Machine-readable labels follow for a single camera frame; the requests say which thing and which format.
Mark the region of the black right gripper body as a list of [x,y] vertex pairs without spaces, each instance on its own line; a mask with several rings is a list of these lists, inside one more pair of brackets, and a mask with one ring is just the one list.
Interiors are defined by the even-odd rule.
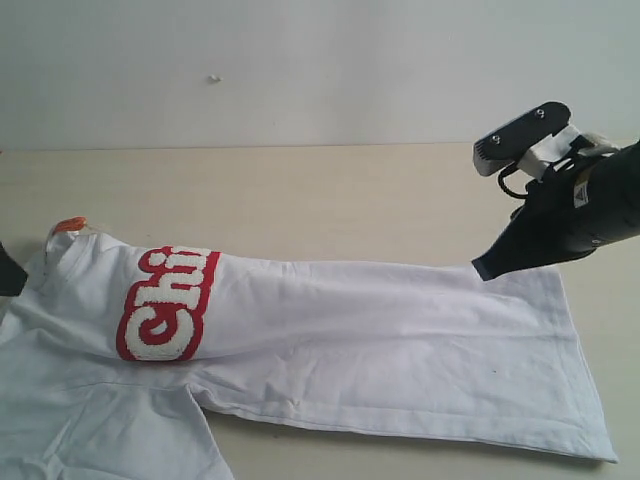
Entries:
[[540,223],[550,238],[544,265],[591,255],[599,247],[639,235],[639,151],[575,156],[542,189],[521,222]]

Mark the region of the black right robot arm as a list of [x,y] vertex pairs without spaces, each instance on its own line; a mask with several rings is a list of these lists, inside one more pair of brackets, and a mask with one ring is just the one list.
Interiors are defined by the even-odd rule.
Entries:
[[526,185],[524,205],[472,261],[487,281],[506,273],[583,259],[639,235],[639,145],[609,156],[578,153]]

